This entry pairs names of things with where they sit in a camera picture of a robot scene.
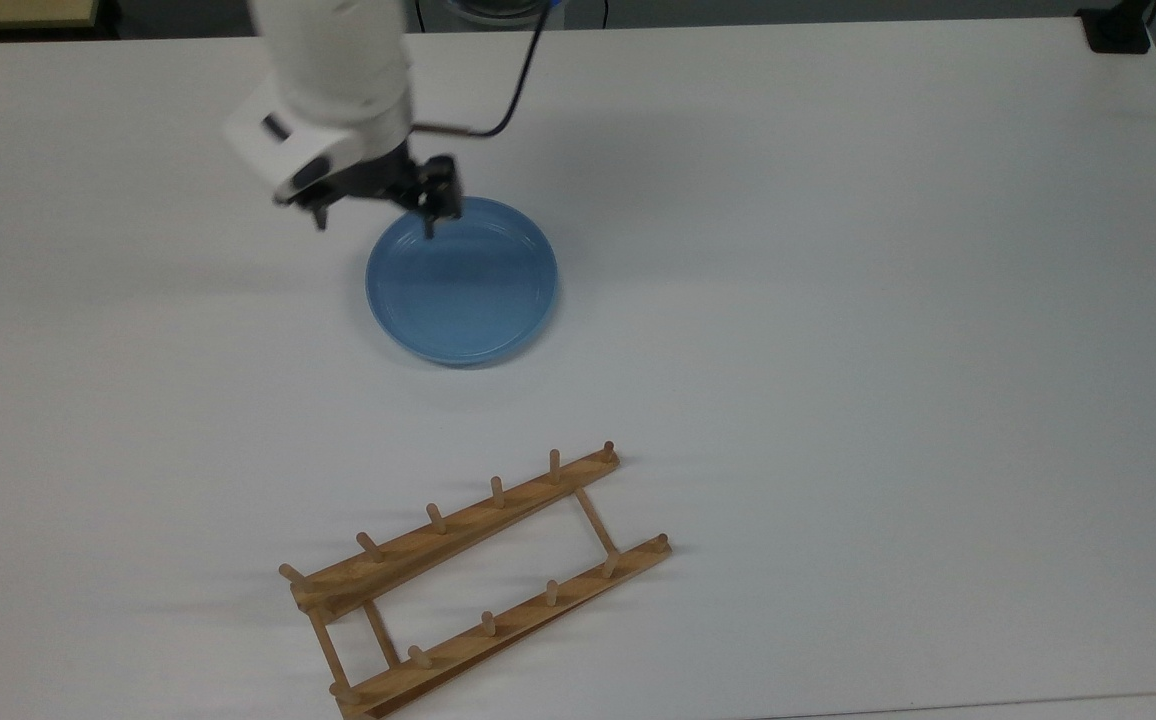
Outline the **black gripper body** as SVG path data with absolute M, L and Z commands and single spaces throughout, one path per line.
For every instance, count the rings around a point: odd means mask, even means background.
M 309 159 L 290 178 L 290 196 L 277 205 L 294 205 L 310 213 L 310 206 L 335 205 L 342 199 L 380 200 L 418 215 L 440 215 L 440 220 L 464 217 L 464 183 L 454 156 L 444 154 L 418 163 L 409 144 L 380 158 L 357 161 L 335 168 L 326 153 Z

